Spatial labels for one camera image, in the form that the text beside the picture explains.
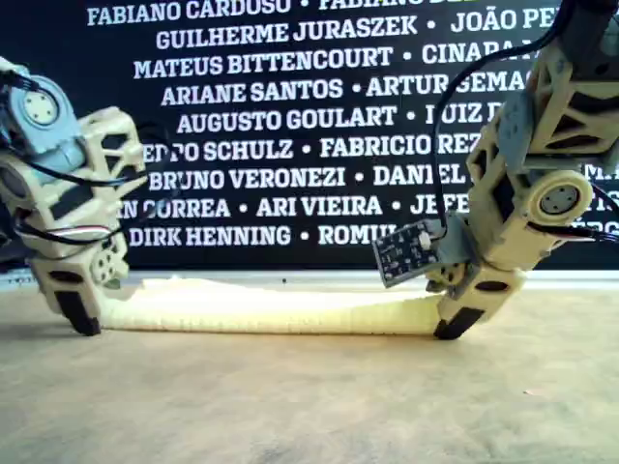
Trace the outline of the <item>beige left gripper finger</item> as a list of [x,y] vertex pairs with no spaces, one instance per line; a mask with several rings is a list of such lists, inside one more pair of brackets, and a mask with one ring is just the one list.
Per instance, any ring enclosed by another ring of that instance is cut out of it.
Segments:
[[85,336],[101,332],[99,317],[105,304],[103,288],[83,262],[31,262],[30,269],[48,307],[69,320]]

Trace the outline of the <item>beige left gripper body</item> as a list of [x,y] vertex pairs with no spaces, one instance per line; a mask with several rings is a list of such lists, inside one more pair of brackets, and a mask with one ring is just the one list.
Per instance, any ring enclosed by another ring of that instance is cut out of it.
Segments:
[[55,177],[40,159],[9,152],[1,159],[1,192],[15,229],[36,254],[32,262],[83,262],[105,285],[125,276],[128,247],[118,219],[125,195],[145,182],[143,146],[131,116],[116,106],[78,121],[80,133],[54,153],[76,149],[80,167]]

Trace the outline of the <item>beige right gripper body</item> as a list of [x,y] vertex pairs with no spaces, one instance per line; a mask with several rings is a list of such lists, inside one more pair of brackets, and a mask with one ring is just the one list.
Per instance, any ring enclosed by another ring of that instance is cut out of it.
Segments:
[[483,127],[466,165],[473,182],[468,226],[477,252],[500,270],[533,270],[568,241],[566,233],[542,229],[570,226],[593,197],[590,183],[574,170],[510,173],[491,126]]

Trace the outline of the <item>beige right gripper finger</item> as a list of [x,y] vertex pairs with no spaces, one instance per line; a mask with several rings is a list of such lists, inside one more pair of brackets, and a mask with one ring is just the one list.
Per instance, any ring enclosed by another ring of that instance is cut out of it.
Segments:
[[455,340],[488,321],[521,289],[525,278],[522,270],[500,270],[489,264],[454,264],[433,271],[432,292],[445,292],[437,306],[439,322],[433,335]]

